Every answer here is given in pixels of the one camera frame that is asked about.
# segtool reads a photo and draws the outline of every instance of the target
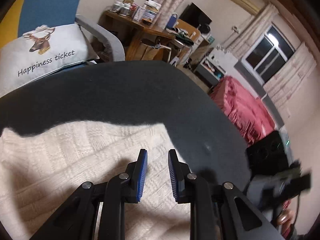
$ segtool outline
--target desk leg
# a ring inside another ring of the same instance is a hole
[[[136,33],[130,42],[127,54],[125,55],[125,60],[133,60],[134,55],[137,53],[137,50],[141,44],[142,36],[143,32],[136,30]]]

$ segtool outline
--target chair armrest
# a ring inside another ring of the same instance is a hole
[[[102,42],[110,61],[125,61],[124,48],[116,36],[80,14],[76,15],[76,23]]]

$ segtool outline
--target yellow wall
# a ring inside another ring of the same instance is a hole
[[[16,0],[0,22],[0,49],[18,37],[20,12],[24,0]]]

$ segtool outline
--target black speaker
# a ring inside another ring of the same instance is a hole
[[[248,147],[247,157],[252,176],[274,176],[289,169],[287,155],[278,131],[273,131],[265,138]]]

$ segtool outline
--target bed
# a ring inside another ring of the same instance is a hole
[[[261,99],[254,98],[231,76],[221,79],[210,97],[238,128],[249,146],[275,129],[275,123]]]

